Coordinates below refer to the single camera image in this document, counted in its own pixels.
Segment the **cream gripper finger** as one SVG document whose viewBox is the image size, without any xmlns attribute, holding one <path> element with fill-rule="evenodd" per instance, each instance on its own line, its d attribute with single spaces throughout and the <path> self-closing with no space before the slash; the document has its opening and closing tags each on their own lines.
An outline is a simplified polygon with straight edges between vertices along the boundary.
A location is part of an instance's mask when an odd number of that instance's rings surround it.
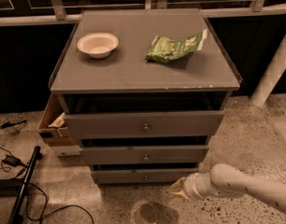
<svg viewBox="0 0 286 224">
<path fill-rule="evenodd" d="M 180 178 L 174 184 L 170 186 L 168 192 L 174 197 L 181 198 L 182 200 L 189 200 L 190 197 L 186 194 L 184 190 L 185 177 Z"/>
</svg>

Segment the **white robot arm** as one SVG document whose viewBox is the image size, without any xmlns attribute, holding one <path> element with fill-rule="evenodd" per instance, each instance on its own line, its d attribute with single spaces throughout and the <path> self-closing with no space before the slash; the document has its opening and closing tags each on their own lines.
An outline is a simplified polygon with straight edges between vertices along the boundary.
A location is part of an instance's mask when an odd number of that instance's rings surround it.
<svg viewBox="0 0 286 224">
<path fill-rule="evenodd" d="M 286 184 L 246 175 L 235 167 L 219 163 L 207 173 L 180 178 L 169 192 L 184 200 L 206 197 L 235 198 L 247 194 L 286 215 Z"/>
</svg>

